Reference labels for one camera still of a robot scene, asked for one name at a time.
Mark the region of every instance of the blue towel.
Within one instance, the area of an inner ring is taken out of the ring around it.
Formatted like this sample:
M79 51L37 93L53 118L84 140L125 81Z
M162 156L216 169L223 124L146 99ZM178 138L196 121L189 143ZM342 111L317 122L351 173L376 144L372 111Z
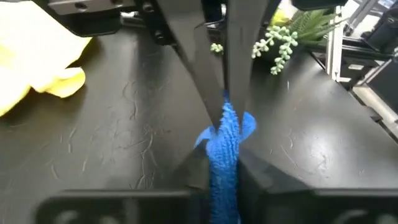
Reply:
M239 143L245 140L256 128L256 120L244 113L242 133L239 122L228 99L224 101L223 117L218 132L210 126L198 137L196 145L208 139L206 145L210 160L210 223L238 224L239 213L236 200L238 184Z

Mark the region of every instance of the screw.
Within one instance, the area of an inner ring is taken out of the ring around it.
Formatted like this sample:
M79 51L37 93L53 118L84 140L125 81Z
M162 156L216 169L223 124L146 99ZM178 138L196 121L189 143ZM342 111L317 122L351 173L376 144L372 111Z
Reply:
M143 9L144 11L146 11L146 12L153 12L153 11L154 11L154 7L153 7L152 4L149 3L149 2L145 2L145 3L142 5L142 9Z

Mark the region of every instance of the yellow cloth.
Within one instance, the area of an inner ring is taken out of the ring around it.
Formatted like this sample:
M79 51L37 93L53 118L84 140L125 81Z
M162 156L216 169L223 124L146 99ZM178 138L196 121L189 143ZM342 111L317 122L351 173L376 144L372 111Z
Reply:
M32 87L61 98L85 82L81 68L67 68L91 38L77 37L31 1L0 2L0 116Z

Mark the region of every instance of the artificial plant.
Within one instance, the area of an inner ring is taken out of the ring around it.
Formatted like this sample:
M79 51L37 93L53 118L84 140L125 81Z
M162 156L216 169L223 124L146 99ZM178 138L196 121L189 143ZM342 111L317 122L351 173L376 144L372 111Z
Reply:
M265 33L265 39L260 39L253 46L252 58L260 57L262 52L267 52L269 47L279 40L279 57L274 59L275 66L271 68L271 74L277 75L282 71L284 64L293 53L292 47L298 44L319 44L323 36L337 28L344 20L330 22L341 14L325 14L328 9L313 11L297 11L290 21L284 26L270 26ZM221 52L223 46L212 44L211 51Z

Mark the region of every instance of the black table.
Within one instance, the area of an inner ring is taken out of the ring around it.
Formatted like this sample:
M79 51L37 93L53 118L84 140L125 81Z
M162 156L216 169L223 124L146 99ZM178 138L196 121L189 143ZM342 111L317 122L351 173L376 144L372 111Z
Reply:
M0 119L0 223L28 223L62 189L156 187L210 124L178 57L144 30L99 38L79 63L76 95L30 93ZM268 71L254 64L247 148L316 187L398 186L395 142L309 54Z

